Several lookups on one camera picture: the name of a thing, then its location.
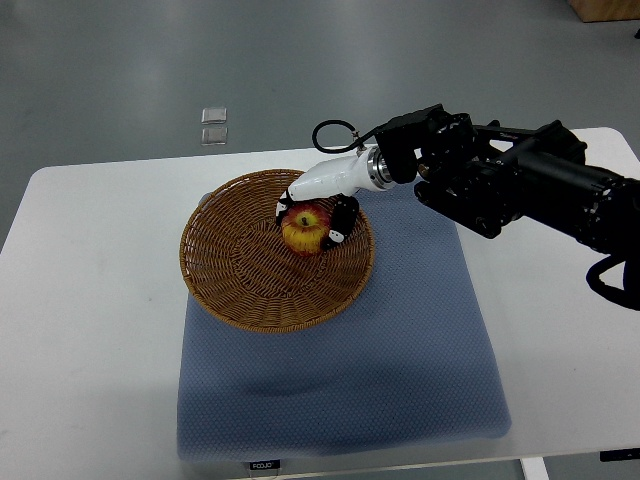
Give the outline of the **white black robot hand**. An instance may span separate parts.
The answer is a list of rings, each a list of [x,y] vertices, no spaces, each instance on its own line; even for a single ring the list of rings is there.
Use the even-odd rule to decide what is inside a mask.
[[[318,163],[291,183],[276,204],[276,224],[302,202],[337,196],[327,235],[320,248],[327,251],[341,245],[352,233],[359,212],[354,194],[359,190],[381,191],[374,182],[367,157],[346,156]]]

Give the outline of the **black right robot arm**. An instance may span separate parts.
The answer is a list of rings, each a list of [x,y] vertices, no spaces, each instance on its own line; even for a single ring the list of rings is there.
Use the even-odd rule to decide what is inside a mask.
[[[425,206],[493,239],[529,217],[599,253],[588,286],[619,306],[639,307],[639,182],[586,163],[585,142],[560,121],[535,130],[476,125],[440,104],[366,133],[349,157],[336,149],[309,172],[313,197],[412,183]]]

